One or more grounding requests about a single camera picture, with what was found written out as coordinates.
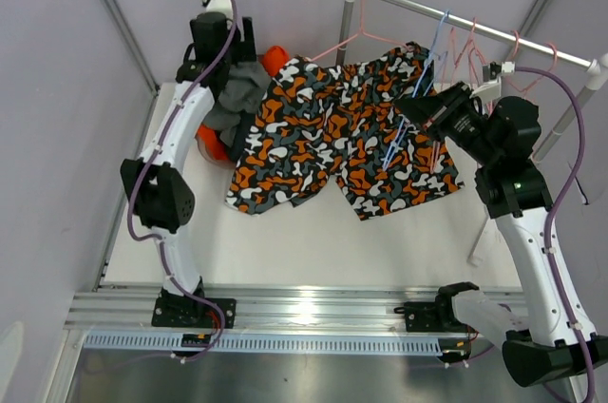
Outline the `grey knit shorts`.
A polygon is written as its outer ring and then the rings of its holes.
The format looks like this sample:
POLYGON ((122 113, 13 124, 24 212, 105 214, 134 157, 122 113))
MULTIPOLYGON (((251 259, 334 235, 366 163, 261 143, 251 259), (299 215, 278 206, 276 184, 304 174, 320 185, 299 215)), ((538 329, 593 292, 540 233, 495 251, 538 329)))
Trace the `grey knit shorts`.
POLYGON ((231 66, 227 83, 202 124, 218 131, 220 140, 230 146, 240 114, 257 113, 270 81, 271 77, 258 61, 231 66))

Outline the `blue wire hanger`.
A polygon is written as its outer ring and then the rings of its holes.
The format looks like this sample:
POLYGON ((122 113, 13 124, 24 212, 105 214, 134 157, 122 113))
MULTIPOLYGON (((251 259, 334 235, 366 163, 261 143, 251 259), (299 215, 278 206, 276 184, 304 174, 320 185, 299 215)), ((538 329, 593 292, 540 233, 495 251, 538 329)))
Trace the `blue wire hanger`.
MULTIPOLYGON (((436 47, 437 47, 437 43, 439 40, 439 36, 441 34, 442 25, 444 24, 444 22, 446 21, 446 19, 448 18, 449 15, 450 15, 450 10, 445 10, 442 17, 439 20, 439 23, 436 26, 432 43, 430 45, 430 48, 428 49, 427 58, 423 63, 422 73, 414 86, 414 90, 411 93, 412 98, 415 98, 418 95, 419 90, 421 88, 421 84, 427 78, 427 73, 429 71, 430 65, 433 62, 433 58, 436 53, 436 47)), ((384 157, 384 160, 382 163, 382 169, 384 171, 387 171, 389 169, 389 165, 390 165, 391 161, 393 160, 397 150, 399 149, 399 145, 404 138, 405 131, 408 129, 408 126, 409 126, 409 120, 405 117, 402 117, 401 121, 399 123, 399 126, 397 128, 397 133, 396 133, 395 137, 392 139, 392 141, 390 142, 389 148, 385 154, 385 157, 384 157)))

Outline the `orange black camo shorts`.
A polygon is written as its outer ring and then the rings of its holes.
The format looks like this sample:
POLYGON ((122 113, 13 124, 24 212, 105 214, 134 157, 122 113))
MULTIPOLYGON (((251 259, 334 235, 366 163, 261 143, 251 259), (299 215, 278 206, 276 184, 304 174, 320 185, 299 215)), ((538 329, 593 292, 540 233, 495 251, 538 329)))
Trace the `orange black camo shorts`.
POLYGON ((311 199, 329 180, 360 220, 386 216, 464 188, 447 148, 408 123, 389 169, 382 163, 428 49, 409 42, 380 58, 321 67, 305 57, 272 78, 225 201, 249 215, 311 199))

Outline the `pink hanger of orange shorts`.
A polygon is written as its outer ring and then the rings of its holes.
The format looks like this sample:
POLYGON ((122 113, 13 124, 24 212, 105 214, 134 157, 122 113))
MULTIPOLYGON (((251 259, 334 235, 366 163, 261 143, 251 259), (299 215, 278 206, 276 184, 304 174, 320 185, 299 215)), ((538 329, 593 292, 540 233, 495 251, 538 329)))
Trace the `pink hanger of orange shorts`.
MULTIPOLYGON (((465 48, 467 49, 467 65, 468 65, 468 69, 469 69, 469 82, 472 86, 473 86, 473 84, 476 84, 477 86, 479 86, 482 83, 482 81, 480 80, 480 74, 477 72, 477 70, 475 68, 475 63, 478 63, 480 68, 483 68, 483 66, 489 65, 491 63, 491 61, 487 61, 485 59, 485 56, 480 51, 480 49, 477 47, 477 44, 476 44, 477 27, 478 27, 478 21, 477 21, 477 18, 474 17, 472 19, 471 30, 469 32, 467 41, 465 43, 465 48)), ((508 50, 507 54, 503 58, 503 61, 508 62, 508 63, 515 62, 516 56, 519 51, 520 41, 521 41, 521 35, 516 29, 511 30, 511 34, 513 37, 513 42, 511 44, 511 47, 508 50)))

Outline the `pink hanger of camo shorts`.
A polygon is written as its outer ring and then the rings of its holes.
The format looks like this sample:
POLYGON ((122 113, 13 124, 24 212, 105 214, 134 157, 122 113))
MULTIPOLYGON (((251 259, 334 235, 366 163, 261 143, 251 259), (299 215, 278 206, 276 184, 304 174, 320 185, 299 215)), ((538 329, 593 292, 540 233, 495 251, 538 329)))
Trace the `pink hanger of camo shorts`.
POLYGON ((327 48, 326 50, 320 52, 316 56, 310 58, 310 61, 318 62, 322 58, 335 52, 336 53, 335 63, 337 65, 343 65, 346 60, 347 48, 348 48, 349 44, 359 37, 365 37, 365 38, 369 38, 374 41, 390 44, 393 47, 401 47, 401 48, 408 47, 409 44, 407 42, 390 39, 390 38, 383 37, 383 36, 380 36, 377 34, 373 34, 369 31, 367 31, 366 26, 365 26, 365 12, 366 12, 365 7, 366 7, 366 0, 360 0, 359 26, 358 26, 357 32, 355 32, 352 35, 346 36, 343 40, 341 40, 335 46, 327 48))

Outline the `dark navy shorts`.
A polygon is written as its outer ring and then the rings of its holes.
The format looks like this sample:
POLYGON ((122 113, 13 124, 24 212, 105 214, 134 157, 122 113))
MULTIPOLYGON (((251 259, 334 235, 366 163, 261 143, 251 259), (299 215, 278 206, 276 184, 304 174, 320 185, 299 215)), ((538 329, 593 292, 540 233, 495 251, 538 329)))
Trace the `dark navy shorts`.
POLYGON ((229 146, 229 159, 236 163, 245 148, 246 139, 249 136, 251 127, 255 124, 256 115, 253 113, 243 112, 240 114, 240 121, 235 127, 234 139, 229 146))

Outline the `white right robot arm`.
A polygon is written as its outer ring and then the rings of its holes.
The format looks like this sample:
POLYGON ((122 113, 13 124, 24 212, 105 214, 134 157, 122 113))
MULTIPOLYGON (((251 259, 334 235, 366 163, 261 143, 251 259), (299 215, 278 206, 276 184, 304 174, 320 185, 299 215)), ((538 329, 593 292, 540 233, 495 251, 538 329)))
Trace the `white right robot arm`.
POLYGON ((423 98, 402 96, 394 104, 430 138, 450 139, 478 164, 476 191, 512 256, 527 306, 527 316, 517 317, 475 284, 454 283, 438 290, 435 322, 449 331, 466 326, 481 333, 500 349, 522 387, 605 364, 607 338, 580 306, 549 221, 555 204, 530 159, 541 133, 537 106, 506 96, 483 115, 464 83, 423 98))

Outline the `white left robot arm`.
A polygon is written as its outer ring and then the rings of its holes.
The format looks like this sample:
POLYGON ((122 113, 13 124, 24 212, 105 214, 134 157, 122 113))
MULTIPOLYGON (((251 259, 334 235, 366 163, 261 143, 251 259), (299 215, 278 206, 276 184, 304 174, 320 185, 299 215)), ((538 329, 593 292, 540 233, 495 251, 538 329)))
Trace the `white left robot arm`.
POLYGON ((188 223, 196 197, 183 177, 186 157, 203 118, 228 83, 230 68, 257 59, 253 21, 239 24, 224 13, 201 13, 190 22, 193 41, 176 74, 174 96, 155 136, 135 159, 120 168, 127 196, 127 218, 146 232, 134 240, 153 240, 164 272, 152 324, 167 328, 217 331, 233 327, 237 302, 209 298, 194 262, 188 223))

